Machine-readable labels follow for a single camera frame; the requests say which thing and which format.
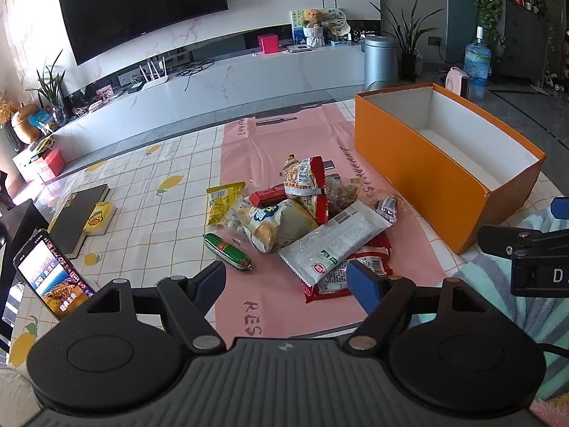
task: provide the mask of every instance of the small heater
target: small heater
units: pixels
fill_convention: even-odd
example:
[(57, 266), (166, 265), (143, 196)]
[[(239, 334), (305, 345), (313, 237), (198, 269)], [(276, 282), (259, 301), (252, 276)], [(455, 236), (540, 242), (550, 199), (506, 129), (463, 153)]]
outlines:
[(464, 99), (468, 99), (468, 92), (470, 90), (470, 79), (468, 74), (463, 72), (458, 67), (451, 67), (447, 74), (447, 81), (445, 88), (451, 90)]

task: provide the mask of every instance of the water bottle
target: water bottle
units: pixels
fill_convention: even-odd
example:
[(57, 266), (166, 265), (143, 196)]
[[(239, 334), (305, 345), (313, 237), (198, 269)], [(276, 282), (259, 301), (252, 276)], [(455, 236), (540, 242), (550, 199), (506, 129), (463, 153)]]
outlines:
[(470, 77), (470, 93), (468, 99), (482, 99), (488, 84), (491, 52), (484, 40), (484, 28), (476, 30), (476, 41), (466, 47), (464, 71)]

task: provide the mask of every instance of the silver trash can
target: silver trash can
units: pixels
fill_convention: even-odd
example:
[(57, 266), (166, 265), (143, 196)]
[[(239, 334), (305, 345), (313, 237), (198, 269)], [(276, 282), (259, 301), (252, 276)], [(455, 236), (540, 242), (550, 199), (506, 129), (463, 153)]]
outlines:
[(389, 35), (369, 35), (360, 44), (365, 53), (364, 89), (379, 90), (397, 85), (397, 40)]

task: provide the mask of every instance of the orange box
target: orange box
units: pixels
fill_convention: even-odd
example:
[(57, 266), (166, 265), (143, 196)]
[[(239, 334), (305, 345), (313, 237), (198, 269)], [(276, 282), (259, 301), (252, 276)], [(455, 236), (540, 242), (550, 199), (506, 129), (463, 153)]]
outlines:
[(355, 146), (457, 254), (523, 205), (546, 157), (435, 84), (357, 94)]

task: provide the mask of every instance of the black tv screen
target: black tv screen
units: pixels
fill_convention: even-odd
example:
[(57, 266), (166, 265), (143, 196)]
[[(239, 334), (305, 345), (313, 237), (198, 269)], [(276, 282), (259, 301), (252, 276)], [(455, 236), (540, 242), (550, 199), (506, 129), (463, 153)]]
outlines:
[(227, 9), (227, 0), (59, 0), (77, 64), (175, 22)]

